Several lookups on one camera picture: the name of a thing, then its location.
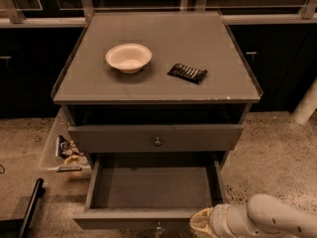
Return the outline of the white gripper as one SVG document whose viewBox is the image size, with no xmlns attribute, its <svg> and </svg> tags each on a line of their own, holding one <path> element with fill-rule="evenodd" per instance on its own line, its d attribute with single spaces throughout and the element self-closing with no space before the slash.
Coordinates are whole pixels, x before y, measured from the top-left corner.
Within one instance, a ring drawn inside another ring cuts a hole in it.
<svg viewBox="0 0 317 238">
<path fill-rule="evenodd" d="M 261 238 L 264 232 L 253 219 L 258 213 L 259 208 L 250 203 L 217 204 L 213 209 L 204 208 L 193 214 L 189 225 L 197 234 L 207 238 L 213 238 L 213 232 L 220 238 Z"/>
</svg>

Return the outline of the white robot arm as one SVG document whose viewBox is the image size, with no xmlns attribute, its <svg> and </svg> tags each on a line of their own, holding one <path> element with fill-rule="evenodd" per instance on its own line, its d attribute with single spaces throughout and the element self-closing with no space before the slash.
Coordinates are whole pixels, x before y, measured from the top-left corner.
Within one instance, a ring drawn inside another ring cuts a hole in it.
<svg viewBox="0 0 317 238">
<path fill-rule="evenodd" d="M 222 174 L 229 202 L 193 215 L 199 238 L 317 238 L 316 86 L 291 114 L 249 115 Z"/>
</svg>

